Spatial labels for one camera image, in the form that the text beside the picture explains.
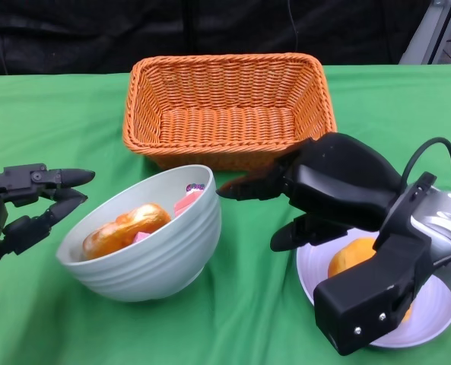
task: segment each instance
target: ceramic bowl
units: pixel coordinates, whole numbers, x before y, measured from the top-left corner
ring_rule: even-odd
[[[179,217],[173,207],[190,183],[205,184],[200,197]],[[90,290],[135,302],[168,297],[200,274],[221,232],[221,208],[212,171],[189,165],[168,170],[119,193],[82,219],[56,253],[62,265]],[[145,203],[157,203],[171,222],[124,249],[84,261],[82,243],[90,233]]]

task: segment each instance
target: green tablecloth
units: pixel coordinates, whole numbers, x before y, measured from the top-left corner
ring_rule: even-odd
[[[326,72],[339,130],[399,170],[428,138],[451,140],[451,66]],[[270,236],[298,215],[283,198],[222,201],[215,254],[192,285],[166,300],[117,303],[71,278],[55,259],[63,236],[99,204],[157,172],[122,143],[127,83],[128,75],[0,77],[0,172],[39,162],[97,172],[82,189],[87,203],[46,241],[0,263],[0,364],[451,363],[451,326],[419,348],[338,356],[315,327],[294,254],[269,250]],[[451,188],[441,147],[423,156],[413,175],[422,170]],[[39,214],[47,204],[11,208],[11,218]]]

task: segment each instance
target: glazed donut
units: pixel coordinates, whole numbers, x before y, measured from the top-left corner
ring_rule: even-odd
[[[375,238],[359,238],[338,251],[330,262],[329,278],[374,256],[376,253],[372,248],[374,242],[376,242]],[[408,321],[409,317],[411,317],[411,308],[412,305],[402,319],[403,322]]]
[[[83,241],[84,256],[92,260],[119,251],[131,245],[137,233],[153,233],[170,221],[170,215],[159,205],[142,205],[90,233]]]

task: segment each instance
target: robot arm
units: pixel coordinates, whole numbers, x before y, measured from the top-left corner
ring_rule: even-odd
[[[0,174],[0,259],[11,252],[20,255],[48,237],[52,226],[87,199],[73,187],[90,182],[94,176],[93,171],[86,170],[48,170],[42,163],[4,168]],[[23,216],[5,226],[5,203],[21,207],[37,202],[39,197],[55,203],[39,217]]]
[[[451,290],[451,192],[434,188],[430,173],[406,189],[406,175],[365,144],[331,133],[218,190],[236,200],[285,194],[305,212],[273,235],[273,251],[327,243],[352,227],[380,232],[372,259],[313,293],[316,324],[342,355],[397,328],[431,275]]]

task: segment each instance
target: wicker basket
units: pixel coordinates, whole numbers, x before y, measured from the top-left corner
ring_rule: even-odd
[[[162,169],[251,170],[331,131],[325,75],[312,56],[154,57],[132,69],[124,143]]]

